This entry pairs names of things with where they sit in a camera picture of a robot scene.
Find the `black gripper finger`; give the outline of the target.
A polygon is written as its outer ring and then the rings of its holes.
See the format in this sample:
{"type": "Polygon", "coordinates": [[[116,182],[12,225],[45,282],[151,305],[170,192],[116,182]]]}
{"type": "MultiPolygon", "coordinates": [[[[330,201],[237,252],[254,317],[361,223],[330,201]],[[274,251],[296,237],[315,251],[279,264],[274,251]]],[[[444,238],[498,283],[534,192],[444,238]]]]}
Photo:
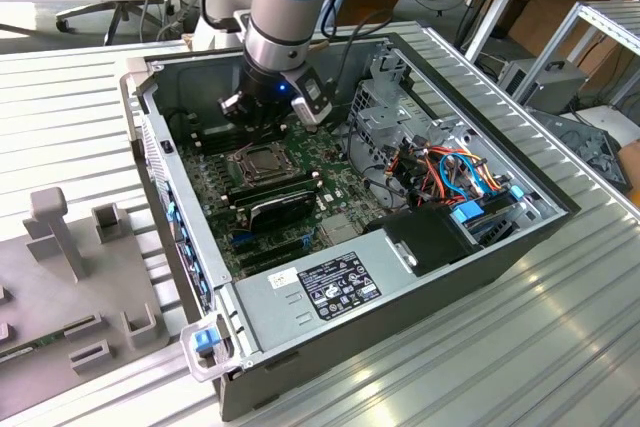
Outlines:
{"type": "Polygon", "coordinates": [[[238,91],[227,99],[220,99],[218,106],[225,119],[243,131],[251,141],[258,139],[261,121],[255,99],[250,94],[238,91]]]}
{"type": "Polygon", "coordinates": [[[260,142],[274,142],[282,140],[288,132],[287,115],[277,117],[273,122],[264,126],[260,142]]]}

